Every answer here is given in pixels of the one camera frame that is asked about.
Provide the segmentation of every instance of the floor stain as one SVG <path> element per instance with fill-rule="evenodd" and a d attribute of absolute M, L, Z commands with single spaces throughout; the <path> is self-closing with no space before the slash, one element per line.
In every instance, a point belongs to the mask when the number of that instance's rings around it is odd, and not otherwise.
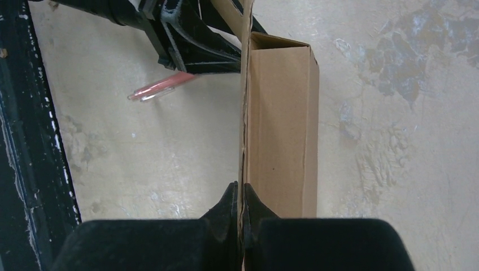
<path fill-rule="evenodd" d="M 401 182 L 408 172 L 411 154 L 406 131 L 398 127 L 379 130 L 362 143 L 356 153 L 361 189 L 365 200 L 377 206 L 390 187 Z"/>
<path fill-rule="evenodd" d="M 479 2 L 456 0 L 458 5 L 479 10 Z M 387 21 L 378 31 L 375 48 L 351 46 L 336 39 L 336 48 L 356 64 L 359 78 L 383 95 L 398 93 L 411 106 L 426 89 L 426 64 L 431 46 L 444 53 L 467 58 L 479 69 L 479 19 L 453 18 L 441 13 L 446 1 L 431 0 L 397 22 Z"/>
<path fill-rule="evenodd" d="M 102 205 L 101 202 L 94 202 L 92 204 L 92 212 L 93 213 L 100 213 L 102 211 Z"/>
<path fill-rule="evenodd" d="M 95 133 L 84 131 L 81 123 L 70 116 L 62 116 L 62 139 L 65 145 L 68 164 L 72 169 L 73 180 L 78 180 L 83 171 L 88 170 L 89 163 L 97 157 L 104 157 L 108 149 L 98 141 Z"/>
<path fill-rule="evenodd" d="M 343 101 L 339 108 L 339 131 L 356 146 L 361 139 L 361 129 L 354 123 L 353 118 L 352 106 L 347 101 Z"/>
<path fill-rule="evenodd" d="M 54 2 L 54 1 L 50 1 L 50 0 L 48 1 L 48 5 L 50 6 L 50 9 L 51 9 L 52 11 L 57 10 L 57 9 L 58 9 L 58 6 L 59 6 L 58 3 Z"/>

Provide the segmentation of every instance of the brown cardboard box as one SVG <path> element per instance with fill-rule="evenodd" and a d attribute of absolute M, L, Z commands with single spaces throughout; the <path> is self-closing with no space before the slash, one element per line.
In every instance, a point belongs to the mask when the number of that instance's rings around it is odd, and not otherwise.
<path fill-rule="evenodd" d="M 238 229 L 245 182 L 280 217 L 316 217 L 319 68 L 314 54 L 306 43 L 250 34 L 252 0 L 241 1 L 244 16 L 231 1 L 212 3 L 242 41 Z"/>

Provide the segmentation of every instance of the stained floor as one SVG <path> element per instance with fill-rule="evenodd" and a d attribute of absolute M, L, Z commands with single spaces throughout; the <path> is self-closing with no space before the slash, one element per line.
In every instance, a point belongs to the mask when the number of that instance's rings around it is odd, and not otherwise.
<path fill-rule="evenodd" d="M 237 179 L 239 75 L 160 99 L 146 35 L 31 3 L 84 220 L 199 217 Z M 257 0 L 321 69 L 320 217 L 390 222 L 418 270 L 479 268 L 479 2 Z"/>

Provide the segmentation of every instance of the pink pen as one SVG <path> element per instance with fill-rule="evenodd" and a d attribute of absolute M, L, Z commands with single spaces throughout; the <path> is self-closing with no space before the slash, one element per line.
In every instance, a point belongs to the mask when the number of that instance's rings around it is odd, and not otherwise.
<path fill-rule="evenodd" d="M 172 92 L 176 86 L 184 84 L 195 78 L 195 75 L 191 75 L 186 72 L 179 72 L 173 76 L 167 77 L 163 80 L 136 90 L 133 94 L 128 96 L 128 99 L 141 99 L 141 101 L 143 102 L 153 97 L 159 97 Z"/>

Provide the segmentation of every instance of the black metal frame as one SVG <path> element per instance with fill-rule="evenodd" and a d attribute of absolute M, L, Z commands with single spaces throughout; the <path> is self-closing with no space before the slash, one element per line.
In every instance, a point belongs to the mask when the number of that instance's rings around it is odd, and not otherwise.
<path fill-rule="evenodd" d="M 158 63 L 191 74 L 239 73 L 241 51 L 209 27 L 233 34 L 211 0 L 142 0 L 138 11 L 128 0 L 55 0 L 144 30 L 158 53 Z M 243 13 L 238 0 L 230 1 Z M 253 18 L 252 30 L 266 33 Z"/>
<path fill-rule="evenodd" d="M 80 214 L 28 2 L 0 11 L 0 269 L 45 270 Z"/>

